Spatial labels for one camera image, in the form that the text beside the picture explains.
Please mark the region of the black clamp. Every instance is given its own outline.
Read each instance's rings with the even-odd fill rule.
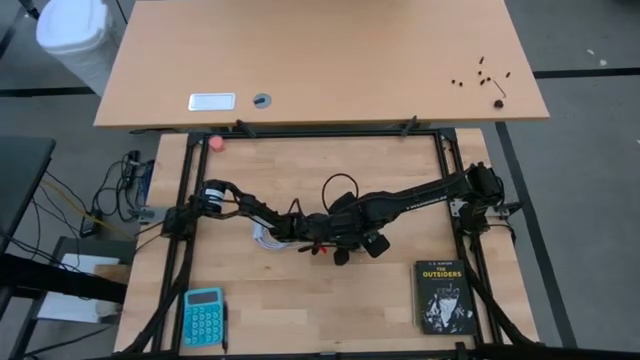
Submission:
[[[253,129],[251,129],[249,124],[247,124],[246,122],[240,119],[236,120],[236,126],[234,127],[233,131],[236,131],[236,129],[244,132],[245,134],[247,134],[247,136],[249,136],[252,139],[255,139],[256,137],[258,137],[256,132],[253,131]]]

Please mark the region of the metal leg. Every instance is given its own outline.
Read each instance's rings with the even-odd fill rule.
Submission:
[[[18,0],[18,1],[20,2],[24,10],[27,12],[27,14],[29,14],[29,16],[31,16],[36,20],[40,18],[40,11],[38,11],[38,9],[36,9],[36,7],[33,5],[32,0]]]

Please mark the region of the calculator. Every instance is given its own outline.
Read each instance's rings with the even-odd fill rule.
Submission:
[[[182,338],[187,347],[218,345],[224,336],[221,288],[189,290],[184,294]]]

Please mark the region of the book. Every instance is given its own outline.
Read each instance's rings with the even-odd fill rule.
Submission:
[[[424,334],[474,335],[476,314],[462,260],[418,261],[416,315]]]

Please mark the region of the wooden table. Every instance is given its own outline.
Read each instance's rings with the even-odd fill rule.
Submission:
[[[234,93],[235,107],[192,112],[193,93]],[[260,93],[271,96],[269,107],[254,105]],[[494,108],[498,99],[503,109]],[[503,0],[137,1],[95,125],[344,124],[414,115],[549,117]]]
[[[489,163],[480,130],[457,130],[457,135],[465,166]],[[186,139],[162,137],[149,196],[152,206],[175,204]],[[234,182],[281,212],[297,197],[305,213],[312,213],[322,211],[320,189],[337,172],[352,175],[361,194],[398,191],[441,177],[433,138],[415,136],[227,140],[224,152],[210,153],[205,179]],[[328,201],[351,186],[336,179],[327,189]],[[190,288],[224,287],[230,354],[435,350],[452,349],[456,341],[471,347],[470,336],[421,335],[412,320],[411,265],[456,258],[447,211],[439,203],[403,214],[383,229],[391,242],[387,252],[377,259],[354,254],[343,267],[333,265],[330,255],[263,250],[251,239],[248,219],[202,218]],[[156,229],[145,233],[140,243],[156,234]],[[481,241],[496,301],[525,335],[537,339],[508,230],[493,227]],[[116,350],[135,338],[155,309],[167,246],[166,239],[159,239],[136,255]],[[479,316],[488,337],[486,317],[482,312]],[[167,323],[169,339],[172,324]],[[181,353],[220,354],[221,349]]]

